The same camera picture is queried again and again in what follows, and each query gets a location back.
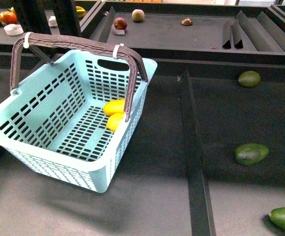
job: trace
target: basket slot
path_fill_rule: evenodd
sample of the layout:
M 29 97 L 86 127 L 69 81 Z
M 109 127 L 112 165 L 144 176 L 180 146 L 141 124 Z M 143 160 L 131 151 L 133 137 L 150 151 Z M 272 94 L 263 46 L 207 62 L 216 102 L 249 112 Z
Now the basket slot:
M 94 99 L 109 102 L 126 97 L 129 71 L 116 74 L 115 72 L 100 71 L 90 60 L 85 60 L 85 64 Z M 137 75 L 135 92 L 141 82 L 140 75 Z
M 68 96 L 57 105 L 54 101 L 63 97 L 63 90 Z M 36 95 L 21 101 L 18 111 L 0 130 L 8 138 L 47 148 L 86 101 L 75 64 L 70 64 Z
M 99 159 L 113 136 L 106 128 L 107 121 L 102 107 L 90 106 L 56 152 L 84 161 Z

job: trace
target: red apple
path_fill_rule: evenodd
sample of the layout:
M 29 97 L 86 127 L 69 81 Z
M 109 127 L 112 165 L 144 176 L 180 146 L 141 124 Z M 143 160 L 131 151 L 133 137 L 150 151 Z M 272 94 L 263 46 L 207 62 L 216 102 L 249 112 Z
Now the red apple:
M 127 27 L 127 22 L 123 17 L 118 17 L 114 20 L 114 27 L 117 30 L 125 30 Z

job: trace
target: white zip tie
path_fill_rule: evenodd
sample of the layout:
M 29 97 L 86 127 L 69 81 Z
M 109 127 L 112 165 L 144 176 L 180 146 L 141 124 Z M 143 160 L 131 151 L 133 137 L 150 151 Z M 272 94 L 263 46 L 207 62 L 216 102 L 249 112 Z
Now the white zip tie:
M 119 48 L 120 46 L 124 46 L 124 44 L 123 44 L 123 43 L 120 43 L 120 44 L 115 45 L 114 50 L 113 50 L 113 54 L 112 54 L 113 59 L 117 59 L 117 57 L 116 57 L 116 56 L 117 56 L 117 51 L 118 51 L 118 48 Z
M 25 34 L 24 48 L 29 48 L 29 35 L 31 33 L 32 32 L 28 32 L 28 33 Z

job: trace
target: black display shelf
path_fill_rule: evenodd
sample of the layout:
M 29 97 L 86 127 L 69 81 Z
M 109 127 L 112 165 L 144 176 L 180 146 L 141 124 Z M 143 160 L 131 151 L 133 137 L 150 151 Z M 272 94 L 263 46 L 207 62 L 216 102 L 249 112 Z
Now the black display shelf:
M 133 22 L 134 9 L 145 12 L 144 22 Z M 127 20 L 125 35 L 111 32 L 116 17 Z M 186 17 L 192 26 L 181 25 Z M 124 43 L 143 57 L 285 64 L 285 21 L 269 7 L 106 1 L 82 31 L 95 41 Z

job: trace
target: mango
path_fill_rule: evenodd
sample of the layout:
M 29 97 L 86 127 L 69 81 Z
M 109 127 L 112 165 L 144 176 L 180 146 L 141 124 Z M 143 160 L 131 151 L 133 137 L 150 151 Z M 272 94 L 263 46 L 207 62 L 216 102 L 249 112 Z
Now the mango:
M 111 115 L 108 119 L 108 122 L 107 122 L 107 128 L 109 130 L 111 130 L 112 132 L 115 132 L 118 125 L 122 121 L 123 116 L 124 116 L 124 112 L 122 112 L 122 113 L 119 112 L 119 113 L 115 113 L 115 114 Z
M 115 113 L 122 113 L 124 111 L 124 106 L 125 106 L 125 98 L 113 100 L 108 102 L 103 107 L 103 112 L 110 117 Z

